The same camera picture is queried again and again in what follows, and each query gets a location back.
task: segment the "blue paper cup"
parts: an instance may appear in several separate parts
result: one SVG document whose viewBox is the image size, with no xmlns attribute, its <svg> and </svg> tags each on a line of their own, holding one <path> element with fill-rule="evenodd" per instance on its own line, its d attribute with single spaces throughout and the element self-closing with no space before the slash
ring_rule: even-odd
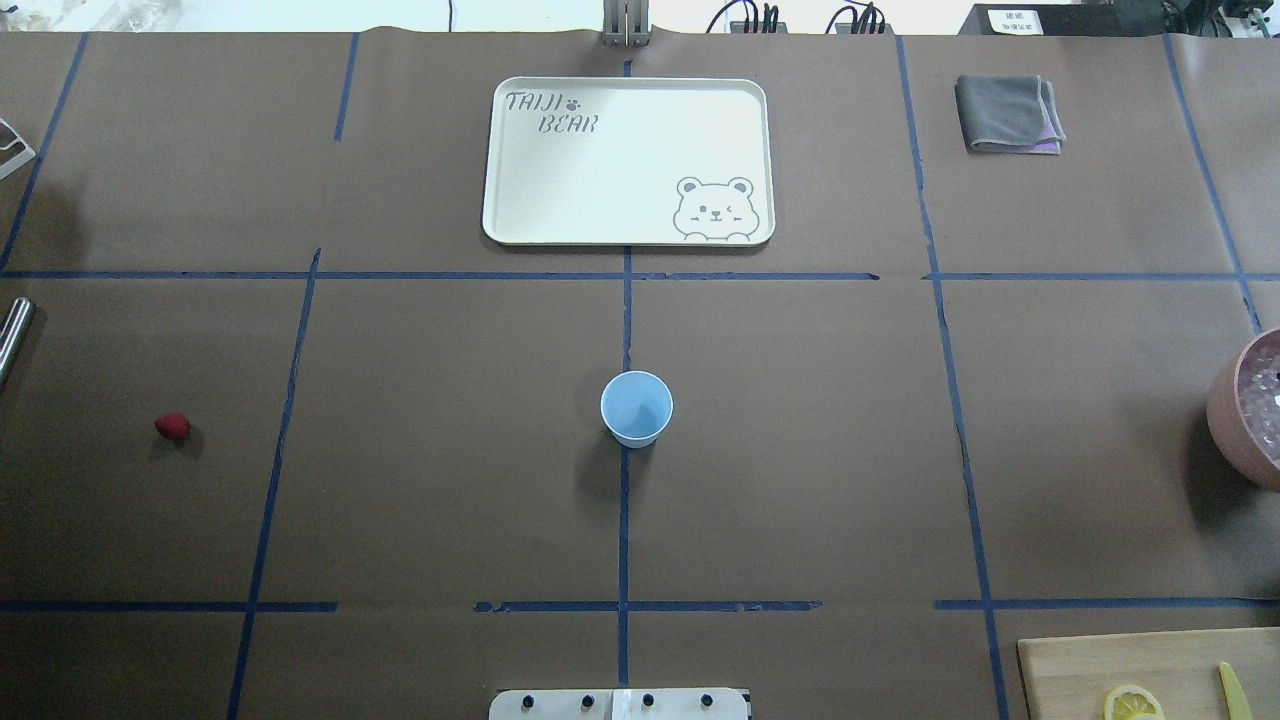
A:
<svg viewBox="0 0 1280 720">
<path fill-rule="evenodd" d="M 609 380 L 600 393 L 600 416 L 620 443 L 645 447 L 671 421 L 675 402 L 658 375 L 630 370 Z"/>
</svg>

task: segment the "pink bowl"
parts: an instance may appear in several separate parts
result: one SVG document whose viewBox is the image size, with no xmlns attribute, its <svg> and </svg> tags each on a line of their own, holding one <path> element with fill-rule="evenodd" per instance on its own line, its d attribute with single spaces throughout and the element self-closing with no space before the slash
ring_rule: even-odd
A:
<svg viewBox="0 0 1280 720">
<path fill-rule="evenodd" d="M 1261 348 L 1280 347 L 1280 328 L 1270 329 L 1253 338 L 1222 372 L 1213 378 L 1208 391 L 1208 430 L 1213 442 L 1231 465 L 1254 483 L 1280 492 L 1280 466 L 1267 457 L 1262 443 L 1253 437 L 1240 411 L 1240 368 L 1244 359 Z"/>
</svg>

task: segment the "black box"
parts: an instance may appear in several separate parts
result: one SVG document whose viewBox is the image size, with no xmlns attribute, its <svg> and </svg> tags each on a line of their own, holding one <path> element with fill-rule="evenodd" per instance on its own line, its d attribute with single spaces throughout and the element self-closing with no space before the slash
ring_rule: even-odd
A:
<svg viewBox="0 0 1280 720">
<path fill-rule="evenodd" d="M 1006 35 L 991 27 L 987 10 L 1034 10 L 1044 35 L 1124 37 L 1112 5 L 974 5 L 960 35 Z"/>
</svg>

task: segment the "wooden cutting board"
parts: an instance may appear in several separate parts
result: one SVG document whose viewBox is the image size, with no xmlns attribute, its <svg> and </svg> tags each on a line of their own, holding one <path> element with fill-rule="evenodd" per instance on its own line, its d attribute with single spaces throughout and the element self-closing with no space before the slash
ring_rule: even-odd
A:
<svg viewBox="0 0 1280 720">
<path fill-rule="evenodd" d="M 1228 720 L 1217 664 L 1240 678 L 1254 720 L 1280 720 L 1280 628 L 1018 641 L 1032 720 L 1098 720 L 1123 684 L 1156 696 L 1167 720 Z"/>
</svg>

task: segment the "bear illustration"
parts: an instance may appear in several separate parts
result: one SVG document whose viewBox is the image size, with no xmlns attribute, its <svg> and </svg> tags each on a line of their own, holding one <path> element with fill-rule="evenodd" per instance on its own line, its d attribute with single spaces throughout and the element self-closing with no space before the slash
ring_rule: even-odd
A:
<svg viewBox="0 0 1280 720">
<path fill-rule="evenodd" d="M 684 178 L 676 183 L 676 190 L 680 210 L 672 219 L 687 241 L 748 242 L 748 236 L 760 227 L 760 217 L 751 206 L 754 188 L 746 178 L 733 178 L 724 184 Z"/>
</svg>

